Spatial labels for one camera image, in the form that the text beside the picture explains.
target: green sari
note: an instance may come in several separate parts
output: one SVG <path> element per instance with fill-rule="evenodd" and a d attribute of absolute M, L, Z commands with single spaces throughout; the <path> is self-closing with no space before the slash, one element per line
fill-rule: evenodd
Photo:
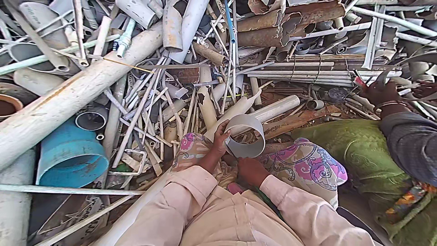
<path fill-rule="evenodd" d="M 390 241 L 402 246 L 434 246 L 437 242 L 437 200 L 428 193 L 395 224 L 385 211 L 413 185 L 390 156 L 378 121 L 344 119 L 292 131 L 294 139 L 304 137 L 326 149 L 343 164 L 358 192 L 369 203 L 374 219 L 388 233 Z"/>

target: blue tube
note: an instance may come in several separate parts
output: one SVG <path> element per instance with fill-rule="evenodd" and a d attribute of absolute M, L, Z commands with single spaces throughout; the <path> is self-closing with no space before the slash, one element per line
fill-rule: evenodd
<path fill-rule="evenodd" d="M 228 20 L 228 27 L 229 27 L 229 36 L 231 37 L 231 43 L 235 43 L 235 34 L 234 34 L 234 28 L 231 21 L 231 14 L 229 12 L 229 6 L 228 1 L 225 0 L 225 11 L 226 11 L 226 19 Z"/>
<path fill-rule="evenodd" d="M 73 117 L 41 141 L 36 184 L 79 188 L 93 182 L 108 166 L 96 133 L 78 128 Z"/>

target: gray pvc pipe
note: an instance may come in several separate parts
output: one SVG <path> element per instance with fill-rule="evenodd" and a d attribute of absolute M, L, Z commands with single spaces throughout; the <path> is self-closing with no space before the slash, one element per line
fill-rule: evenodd
<path fill-rule="evenodd" d="M 30 149 L 0 172 L 1 184 L 32 184 L 35 151 Z M 26 246 L 32 196 L 0 191 L 0 246 Z"/>

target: bracelet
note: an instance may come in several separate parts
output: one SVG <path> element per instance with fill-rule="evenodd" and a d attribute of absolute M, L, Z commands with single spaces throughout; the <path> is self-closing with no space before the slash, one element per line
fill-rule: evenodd
<path fill-rule="evenodd" d="M 376 105 L 373 108 L 373 113 L 376 114 L 376 110 L 379 109 L 379 108 L 382 108 L 382 107 L 388 106 L 388 105 L 395 105 L 395 104 L 400 104 L 400 105 L 408 108 L 407 104 L 402 102 L 402 101 L 387 101 L 387 102 L 383 102 L 383 103 L 380 103 L 380 104 Z"/>

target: floral print fabric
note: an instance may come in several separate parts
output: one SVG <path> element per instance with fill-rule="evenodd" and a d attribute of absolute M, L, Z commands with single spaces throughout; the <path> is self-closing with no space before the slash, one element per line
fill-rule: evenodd
<path fill-rule="evenodd" d="M 212 142 L 205 136 L 188 133 L 180 142 L 171 171 L 182 171 L 197 164 L 211 147 Z M 292 146 L 257 159 L 280 180 L 317 195 L 337 208 L 337 186 L 347 180 L 346 170 L 320 146 L 298 138 Z M 217 163 L 213 176 L 219 186 L 226 188 L 235 181 L 237 172 L 237 167 L 222 161 Z"/>
<path fill-rule="evenodd" d="M 346 182 L 347 174 L 322 147 L 306 138 L 298 138 L 292 146 L 257 159 L 280 180 L 317 195 L 337 208 L 337 186 Z"/>

